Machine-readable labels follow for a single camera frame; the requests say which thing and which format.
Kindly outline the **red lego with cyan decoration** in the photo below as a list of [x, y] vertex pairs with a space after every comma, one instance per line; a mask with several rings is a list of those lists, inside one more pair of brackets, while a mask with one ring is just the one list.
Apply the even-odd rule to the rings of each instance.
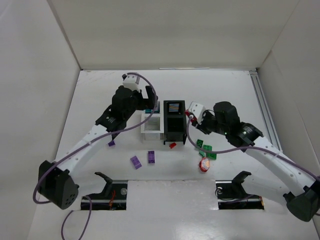
[[190, 115], [189, 116], [189, 120], [190, 120], [191, 123], [194, 123], [194, 122], [197, 121], [197, 118], [194, 115]]

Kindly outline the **cyan long lego brick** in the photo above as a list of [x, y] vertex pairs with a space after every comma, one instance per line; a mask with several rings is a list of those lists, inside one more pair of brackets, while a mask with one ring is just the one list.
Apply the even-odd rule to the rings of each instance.
[[156, 114], [156, 113], [157, 113], [157, 111], [156, 111], [156, 110], [154, 110], [154, 109], [146, 109], [146, 110], [144, 111], [144, 113], [145, 113], [145, 114], [151, 114], [151, 113]]

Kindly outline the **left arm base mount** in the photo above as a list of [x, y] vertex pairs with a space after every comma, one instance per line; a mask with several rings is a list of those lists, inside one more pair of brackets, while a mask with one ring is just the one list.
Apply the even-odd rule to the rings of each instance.
[[91, 181], [82, 183], [78, 196], [82, 211], [125, 211], [127, 209], [128, 181], [114, 180], [102, 172], [95, 172]]

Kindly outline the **red flower lego piece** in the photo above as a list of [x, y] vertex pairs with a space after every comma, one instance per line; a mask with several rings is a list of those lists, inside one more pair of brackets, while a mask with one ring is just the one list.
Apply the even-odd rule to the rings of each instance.
[[206, 173], [210, 169], [210, 160], [207, 157], [203, 157], [200, 160], [199, 169], [203, 173]]

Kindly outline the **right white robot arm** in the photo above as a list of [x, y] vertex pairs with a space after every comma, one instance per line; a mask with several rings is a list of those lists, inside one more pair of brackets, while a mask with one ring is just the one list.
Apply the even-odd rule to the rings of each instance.
[[205, 135], [222, 135], [233, 146], [229, 152], [242, 151], [271, 171], [278, 182], [259, 179], [251, 172], [242, 171], [231, 181], [239, 198], [247, 195], [266, 197], [287, 207], [303, 222], [309, 222], [320, 209], [320, 178], [294, 163], [278, 150], [254, 125], [240, 120], [235, 106], [221, 101], [213, 109], [192, 102], [188, 125]]

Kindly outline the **green lego brick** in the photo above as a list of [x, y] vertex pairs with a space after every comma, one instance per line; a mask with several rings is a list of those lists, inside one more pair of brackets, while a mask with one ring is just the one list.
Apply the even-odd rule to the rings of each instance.
[[210, 160], [216, 160], [217, 159], [217, 154], [216, 153], [212, 153], [212, 152], [207, 152], [206, 153], [206, 157]]
[[212, 146], [211, 145], [206, 145], [204, 144], [202, 146], [202, 148], [206, 151], [206, 152], [211, 152], [212, 151]]

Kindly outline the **small purple lego brick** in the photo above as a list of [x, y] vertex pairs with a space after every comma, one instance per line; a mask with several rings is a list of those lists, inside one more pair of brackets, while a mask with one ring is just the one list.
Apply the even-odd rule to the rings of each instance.
[[112, 147], [112, 146], [115, 145], [115, 142], [112, 140], [112, 141], [110, 141], [107, 145], [108, 145], [109, 147]]

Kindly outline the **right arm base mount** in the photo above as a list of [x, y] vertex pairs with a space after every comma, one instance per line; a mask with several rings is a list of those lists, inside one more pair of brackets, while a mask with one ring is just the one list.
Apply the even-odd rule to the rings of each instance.
[[252, 174], [241, 171], [232, 180], [216, 180], [215, 196], [219, 210], [264, 210], [261, 196], [245, 192], [242, 183]]

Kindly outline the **purple lego brick upside-down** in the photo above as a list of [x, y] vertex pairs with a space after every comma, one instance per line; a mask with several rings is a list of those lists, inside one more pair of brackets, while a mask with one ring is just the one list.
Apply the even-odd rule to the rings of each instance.
[[147, 152], [147, 163], [148, 164], [155, 164], [155, 151], [154, 150], [149, 150]]

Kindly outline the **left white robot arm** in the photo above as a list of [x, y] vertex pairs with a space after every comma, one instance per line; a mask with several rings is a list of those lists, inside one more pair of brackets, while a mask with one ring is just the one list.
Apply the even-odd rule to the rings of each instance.
[[127, 121], [136, 111], [154, 110], [158, 97], [154, 87], [145, 87], [147, 98], [139, 88], [121, 85], [115, 91], [109, 105], [95, 121], [91, 130], [60, 160], [45, 160], [38, 169], [38, 182], [33, 191], [33, 201], [39, 204], [36, 194], [62, 210], [69, 208], [78, 197], [81, 187], [75, 175], [105, 145], [120, 133], [130, 130]]

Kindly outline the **dark green square lego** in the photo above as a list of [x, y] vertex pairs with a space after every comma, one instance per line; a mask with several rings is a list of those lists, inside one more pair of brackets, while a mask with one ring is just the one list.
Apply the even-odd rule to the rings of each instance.
[[195, 149], [196, 149], [197, 151], [200, 151], [200, 150], [202, 149], [202, 147], [203, 147], [203, 144], [204, 144], [204, 141], [203, 141], [202, 139], [197, 139], [197, 140], [196, 140], [196, 147], [195, 147]]

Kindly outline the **small red lego brick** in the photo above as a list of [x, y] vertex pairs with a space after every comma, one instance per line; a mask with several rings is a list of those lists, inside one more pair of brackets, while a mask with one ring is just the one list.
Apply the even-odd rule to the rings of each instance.
[[177, 144], [176, 144], [175, 142], [173, 142], [173, 143], [171, 143], [171, 144], [169, 145], [170, 149], [173, 149], [173, 148], [176, 147], [176, 146], [177, 146]]

